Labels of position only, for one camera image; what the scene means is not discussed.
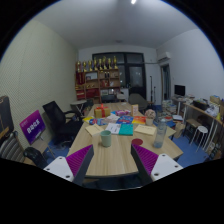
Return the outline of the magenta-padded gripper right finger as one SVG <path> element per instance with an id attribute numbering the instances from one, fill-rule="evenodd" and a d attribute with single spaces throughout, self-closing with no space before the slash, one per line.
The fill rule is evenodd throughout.
<path id="1" fill-rule="evenodd" d="M 167 154 L 157 155 L 139 145 L 131 145 L 131 155 L 143 185 L 150 184 L 182 169 L 182 166 Z"/>

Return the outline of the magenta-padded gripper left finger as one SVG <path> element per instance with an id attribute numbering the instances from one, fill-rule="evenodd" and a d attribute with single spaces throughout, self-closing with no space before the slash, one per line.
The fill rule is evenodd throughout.
<path id="1" fill-rule="evenodd" d="M 44 170 L 81 186 L 93 155 L 93 146 L 89 145 L 68 157 L 57 157 Z"/>

